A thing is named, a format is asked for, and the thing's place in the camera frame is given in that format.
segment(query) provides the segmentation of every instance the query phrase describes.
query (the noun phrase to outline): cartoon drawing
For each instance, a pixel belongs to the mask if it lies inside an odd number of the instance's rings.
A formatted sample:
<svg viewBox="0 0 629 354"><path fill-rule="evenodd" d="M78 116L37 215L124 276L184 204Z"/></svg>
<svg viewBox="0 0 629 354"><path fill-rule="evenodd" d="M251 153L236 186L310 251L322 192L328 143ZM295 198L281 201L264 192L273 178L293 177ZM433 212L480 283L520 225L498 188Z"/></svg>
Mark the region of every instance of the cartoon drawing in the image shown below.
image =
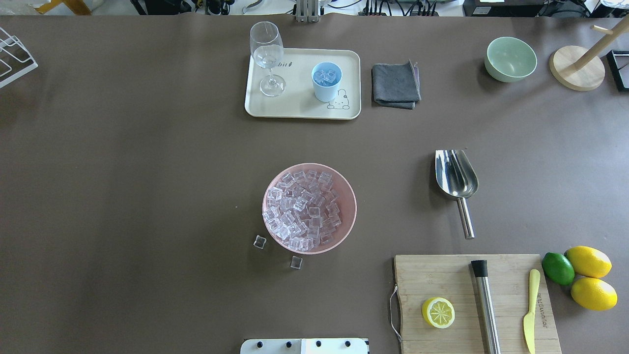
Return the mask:
<svg viewBox="0 0 629 354"><path fill-rule="evenodd" d="M344 89L338 90L337 97L334 100L328 102L329 110L348 110L350 109L350 100L347 98L347 91Z"/></svg>

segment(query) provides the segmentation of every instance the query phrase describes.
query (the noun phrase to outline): wooden cutting board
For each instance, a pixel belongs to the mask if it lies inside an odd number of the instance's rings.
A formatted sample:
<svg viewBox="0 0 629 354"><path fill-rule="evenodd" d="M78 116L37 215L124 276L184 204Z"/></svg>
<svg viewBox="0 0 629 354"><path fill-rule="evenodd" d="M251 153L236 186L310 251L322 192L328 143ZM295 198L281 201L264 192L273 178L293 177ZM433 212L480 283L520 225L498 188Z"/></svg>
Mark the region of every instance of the wooden cutting board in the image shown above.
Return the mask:
<svg viewBox="0 0 629 354"><path fill-rule="evenodd" d="M489 288L502 353L528 353L523 318L528 312L528 274L542 274L535 313L535 353L561 354L539 254L397 255L402 354L478 353L485 351L480 302L470 261L487 260ZM431 327L421 315L430 297L448 299L455 321L446 329Z"/></svg>

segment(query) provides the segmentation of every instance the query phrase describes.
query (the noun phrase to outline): glass stem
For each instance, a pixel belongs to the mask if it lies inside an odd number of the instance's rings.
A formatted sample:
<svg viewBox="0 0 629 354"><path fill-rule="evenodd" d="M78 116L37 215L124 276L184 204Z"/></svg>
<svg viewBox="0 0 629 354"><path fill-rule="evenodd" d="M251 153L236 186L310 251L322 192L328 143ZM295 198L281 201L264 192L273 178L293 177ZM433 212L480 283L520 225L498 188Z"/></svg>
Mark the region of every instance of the glass stem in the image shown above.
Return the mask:
<svg viewBox="0 0 629 354"><path fill-rule="evenodd" d="M275 86L276 85L276 80L275 80L275 76L273 76L273 68L269 68L269 85L271 86Z"/></svg>

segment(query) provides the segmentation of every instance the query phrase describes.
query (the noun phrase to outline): metal scoop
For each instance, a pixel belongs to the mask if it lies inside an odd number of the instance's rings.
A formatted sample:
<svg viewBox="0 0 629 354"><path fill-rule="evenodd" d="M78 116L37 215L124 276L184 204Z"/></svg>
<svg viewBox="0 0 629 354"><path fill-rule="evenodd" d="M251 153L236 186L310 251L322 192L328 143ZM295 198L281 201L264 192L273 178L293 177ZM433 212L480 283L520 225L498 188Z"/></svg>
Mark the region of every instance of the metal scoop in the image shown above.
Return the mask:
<svg viewBox="0 0 629 354"><path fill-rule="evenodd" d="M435 174L439 187L457 199L465 239L473 239L474 229L466 198L471 197L478 189L478 179L465 152L463 150L436 150Z"/></svg>

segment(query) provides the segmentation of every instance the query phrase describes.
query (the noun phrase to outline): bowl of ice cubes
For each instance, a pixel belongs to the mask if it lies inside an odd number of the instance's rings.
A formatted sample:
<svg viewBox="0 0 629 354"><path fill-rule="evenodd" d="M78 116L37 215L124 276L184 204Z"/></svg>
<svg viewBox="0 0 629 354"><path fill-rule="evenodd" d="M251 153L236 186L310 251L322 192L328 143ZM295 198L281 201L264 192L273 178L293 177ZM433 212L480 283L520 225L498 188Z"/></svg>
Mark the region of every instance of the bowl of ice cubes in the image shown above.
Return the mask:
<svg viewBox="0 0 629 354"><path fill-rule="evenodd" d="M286 249L318 254L338 246L356 221L356 196L339 172L303 163L280 172L262 200L269 234Z"/></svg>

